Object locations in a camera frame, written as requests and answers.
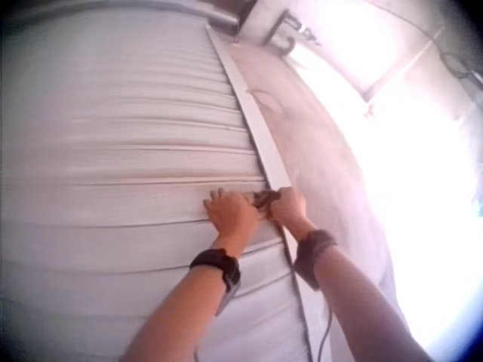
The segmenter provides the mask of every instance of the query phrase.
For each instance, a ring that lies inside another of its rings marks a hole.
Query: finger
[[[286,194],[291,188],[290,187],[281,187],[278,192],[281,194],[281,195],[284,195]]]
[[[210,200],[203,200],[203,205],[205,206],[205,209],[208,211],[208,209],[211,207],[212,203]]]

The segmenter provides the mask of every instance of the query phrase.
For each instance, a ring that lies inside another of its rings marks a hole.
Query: electrical cord
[[[431,34],[429,34],[425,29],[423,29],[421,26],[417,25],[415,22],[409,20],[406,17],[403,17],[402,15],[396,13],[395,11],[392,11],[385,6],[379,5],[376,2],[373,2],[371,0],[362,0],[363,2],[367,2],[368,4],[385,11],[388,14],[391,14],[394,17],[397,17],[398,19],[404,21],[405,23],[408,23],[409,25],[412,25],[414,28],[418,29],[420,32],[422,32],[429,40],[432,41],[432,43],[436,46],[439,52],[439,59],[443,62],[443,65],[445,68],[449,71],[449,73],[452,74],[456,79],[462,80],[462,79],[468,79],[471,81],[474,85],[476,85],[480,90],[483,90],[483,76],[481,75],[480,72],[476,71],[475,69],[472,69],[469,64],[459,55],[455,53],[451,53],[449,51],[443,51],[441,45],[436,41],[435,37]],[[460,72],[453,68],[450,63],[449,59],[453,58],[455,59],[462,67],[465,69],[465,72]]]
[[[331,330],[331,325],[332,325],[332,319],[334,318],[334,313],[332,312],[332,309],[329,305],[328,305],[328,310],[329,310],[329,318],[327,321],[327,326],[325,327],[324,336],[320,341],[320,347],[318,347],[318,357],[317,357],[318,362],[322,361],[322,351],[324,350],[324,344],[325,344],[325,341],[327,340],[327,337],[329,336],[329,331]]]

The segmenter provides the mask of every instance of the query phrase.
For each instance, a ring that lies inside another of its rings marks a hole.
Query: bright light
[[[472,324],[460,324],[445,346],[438,341],[461,321],[483,282],[483,243],[472,215],[475,175],[455,122],[431,99],[398,86],[378,99],[375,120],[365,118],[360,97],[327,63],[304,49],[295,48],[290,57],[364,171],[414,338],[433,357],[454,359],[481,323],[478,316],[466,316]]]

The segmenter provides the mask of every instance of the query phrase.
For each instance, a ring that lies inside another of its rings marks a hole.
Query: wristband
[[[324,230],[309,232],[298,245],[294,269],[313,290],[320,289],[314,272],[315,262],[326,249],[333,246],[337,246],[337,242]]]

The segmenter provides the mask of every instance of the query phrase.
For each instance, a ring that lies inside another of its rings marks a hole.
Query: roll-up door
[[[117,360],[216,237],[202,200],[266,187],[206,20],[64,14],[2,44],[2,343]],[[200,361],[308,360],[285,246],[261,225]]]

